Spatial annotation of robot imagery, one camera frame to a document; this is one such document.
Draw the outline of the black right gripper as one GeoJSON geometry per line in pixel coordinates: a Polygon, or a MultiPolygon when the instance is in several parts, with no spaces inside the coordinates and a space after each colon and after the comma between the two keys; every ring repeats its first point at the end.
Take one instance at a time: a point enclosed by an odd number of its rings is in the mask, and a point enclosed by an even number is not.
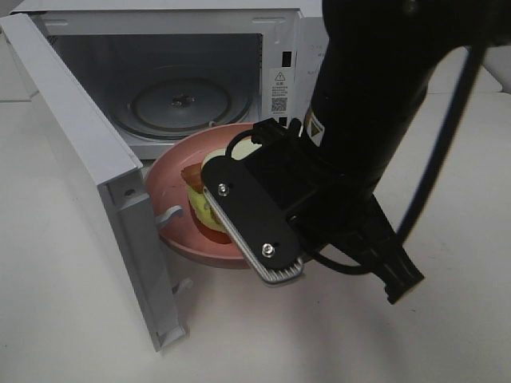
{"type": "Polygon", "coordinates": [[[253,125],[261,144],[244,162],[258,183],[258,196],[277,204],[275,215],[292,229],[309,259],[347,275],[374,274],[396,303],[423,279],[371,188],[309,156],[299,136],[300,122],[284,128],[273,119],[253,125]]]}

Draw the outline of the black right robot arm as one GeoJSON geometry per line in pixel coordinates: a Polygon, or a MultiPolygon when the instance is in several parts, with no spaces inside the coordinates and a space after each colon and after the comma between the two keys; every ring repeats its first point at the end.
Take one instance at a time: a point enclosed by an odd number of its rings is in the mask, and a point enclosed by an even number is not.
{"type": "Polygon", "coordinates": [[[299,255],[340,274],[374,274],[389,302],[423,275],[403,250],[458,129],[486,51],[510,41],[507,1],[325,1],[327,51],[303,122],[245,164],[250,232],[270,226],[299,248],[265,260],[282,270],[299,255]],[[374,197],[425,100],[440,60],[469,56],[426,169],[398,229],[374,197]]]}

